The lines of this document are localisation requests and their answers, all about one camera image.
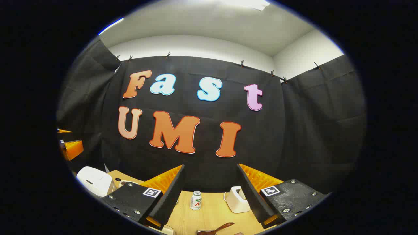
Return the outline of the white divided condiment dish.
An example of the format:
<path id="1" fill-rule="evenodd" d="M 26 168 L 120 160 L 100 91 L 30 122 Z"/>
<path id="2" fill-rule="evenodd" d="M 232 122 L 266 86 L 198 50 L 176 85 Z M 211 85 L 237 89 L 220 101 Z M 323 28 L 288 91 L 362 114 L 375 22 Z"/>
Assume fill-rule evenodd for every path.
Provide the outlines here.
<path id="1" fill-rule="evenodd" d="M 136 182 L 132 182 L 129 180 L 122 180 L 121 178 L 115 178 L 116 184 L 117 184 L 117 188 L 121 188 L 124 185 L 128 185 L 128 186 L 133 186 L 133 184 L 137 184 L 139 185 L 139 183 Z"/>

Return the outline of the white drink bottle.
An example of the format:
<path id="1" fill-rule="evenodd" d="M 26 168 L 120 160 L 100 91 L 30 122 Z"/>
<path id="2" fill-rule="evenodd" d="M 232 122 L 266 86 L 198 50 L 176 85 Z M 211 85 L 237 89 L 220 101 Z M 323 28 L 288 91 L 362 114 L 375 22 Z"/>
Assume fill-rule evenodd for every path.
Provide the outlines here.
<path id="1" fill-rule="evenodd" d="M 199 210 L 201 208 L 202 197 L 200 191 L 194 191 L 190 201 L 190 208 L 192 210 Z"/>

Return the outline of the white rice cooker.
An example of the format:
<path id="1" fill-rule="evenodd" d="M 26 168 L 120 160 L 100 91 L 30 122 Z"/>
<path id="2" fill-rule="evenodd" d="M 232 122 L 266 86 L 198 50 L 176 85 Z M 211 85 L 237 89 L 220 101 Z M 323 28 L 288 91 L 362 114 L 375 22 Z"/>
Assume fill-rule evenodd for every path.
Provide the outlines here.
<path id="1" fill-rule="evenodd" d="M 93 167 L 82 168 L 76 178 L 87 190 L 99 198 L 109 195 L 116 189 L 111 175 Z"/>

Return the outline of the brown wooden spoon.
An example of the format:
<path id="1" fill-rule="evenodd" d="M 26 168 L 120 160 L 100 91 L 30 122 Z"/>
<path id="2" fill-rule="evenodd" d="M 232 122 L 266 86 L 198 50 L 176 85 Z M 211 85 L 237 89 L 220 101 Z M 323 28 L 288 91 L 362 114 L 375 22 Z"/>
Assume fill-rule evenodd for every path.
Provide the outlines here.
<path id="1" fill-rule="evenodd" d="M 234 224 L 235 223 L 225 223 L 225 224 L 223 224 L 222 226 L 218 227 L 215 230 L 198 230 L 197 231 L 197 235 L 216 235 L 216 233 L 218 231 L 221 231 L 223 229 L 226 229 L 226 228 L 228 228 L 228 227 L 230 227 L 230 226 L 232 226 Z"/>

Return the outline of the black backdrop cloth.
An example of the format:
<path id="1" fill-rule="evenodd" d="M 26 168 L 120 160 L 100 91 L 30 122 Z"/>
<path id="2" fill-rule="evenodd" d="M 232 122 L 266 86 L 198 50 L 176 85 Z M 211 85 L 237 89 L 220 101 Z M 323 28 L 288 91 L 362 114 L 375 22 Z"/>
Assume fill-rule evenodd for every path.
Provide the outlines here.
<path id="1" fill-rule="evenodd" d="M 183 164 L 185 190 L 222 192 L 244 164 L 326 194 L 354 168 L 366 104 L 346 55 L 282 83 L 210 58 L 121 62 L 96 40 L 67 75 L 57 125 L 82 140 L 74 171 L 148 180 Z"/>

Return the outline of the row of black cloth clips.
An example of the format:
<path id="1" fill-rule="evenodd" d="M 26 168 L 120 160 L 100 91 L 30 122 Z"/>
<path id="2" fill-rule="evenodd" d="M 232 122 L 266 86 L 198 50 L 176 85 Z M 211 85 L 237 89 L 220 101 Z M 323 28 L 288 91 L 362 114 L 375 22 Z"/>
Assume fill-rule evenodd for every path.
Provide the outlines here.
<path id="1" fill-rule="evenodd" d="M 166 56 L 162 56 L 162 55 L 160 55 L 160 56 L 158 56 L 158 57 L 161 57 L 161 58 L 164 58 L 164 59 L 169 59 L 170 58 L 170 55 L 171 55 L 171 53 L 170 52 L 168 52 L 168 54 L 166 55 Z M 129 59 L 127 60 L 127 61 L 131 61 L 133 59 L 133 56 L 132 55 L 130 55 L 129 56 Z M 316 67 L 315 68 L 313 68 L 312 70 L 320 70 L 321 72 L 323 71 L 323 69 L 321 68 L 321 66 L 319 66 L 316 62 L 315 62 L 315 65 L 316 65 Z M 245 64 L 244 64 L 244 60 L 242 60 L 241 61 L 241 64 L 240 64 L 240 67 L 241 68 L 250 68 L 250 67 L 248 67 L 248 66 L 245 66 Z M 274 70 L 272 70 L 272 71 L 270 71 L 270 76 L 271 77 L 274 77 L 275 75 L 274 75 Z M 278 76 L 278 79 L 279 80 L 282 80 L 285 84 L 287 84 L 288 83 L 288 79 L 286 78 L 286 77 L 279 77 Z"/>

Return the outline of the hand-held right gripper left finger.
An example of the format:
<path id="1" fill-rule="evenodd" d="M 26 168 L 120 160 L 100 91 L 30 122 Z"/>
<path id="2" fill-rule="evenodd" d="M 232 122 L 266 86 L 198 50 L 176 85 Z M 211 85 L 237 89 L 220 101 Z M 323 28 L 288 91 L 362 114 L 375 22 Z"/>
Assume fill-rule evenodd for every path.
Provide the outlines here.
<path id="1" fill-rule="evenodd" d="M 185 185 L 184 168 L 180 165 L 139 185 L 124 185 L 101 201 L 136 223 L 162 230 Z"/>

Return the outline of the white toaster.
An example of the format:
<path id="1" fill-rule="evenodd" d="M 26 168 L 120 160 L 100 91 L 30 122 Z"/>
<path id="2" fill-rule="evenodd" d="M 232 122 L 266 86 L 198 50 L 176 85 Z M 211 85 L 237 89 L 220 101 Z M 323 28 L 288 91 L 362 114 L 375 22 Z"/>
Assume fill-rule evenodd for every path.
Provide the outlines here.
<path id="1" fill-rule="evenodd" d="M 240 186 L 231 187 L 228 195 L 224 194 L 224 201 L 233 213 L 245 213 L 251 210 Z"/>

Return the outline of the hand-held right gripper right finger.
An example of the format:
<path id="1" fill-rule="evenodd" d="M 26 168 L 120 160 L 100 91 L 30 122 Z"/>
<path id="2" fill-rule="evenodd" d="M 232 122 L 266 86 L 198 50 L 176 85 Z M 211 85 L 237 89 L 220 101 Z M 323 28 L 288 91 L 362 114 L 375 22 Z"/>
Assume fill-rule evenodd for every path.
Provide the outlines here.
<path id="1" fill-rule="evenodd" d="M 243 164 L 237 164 L 237 175 L 246 200 L 263 229 L 301 217 L 329 196 L 300 180 L 279 180 Z"/>

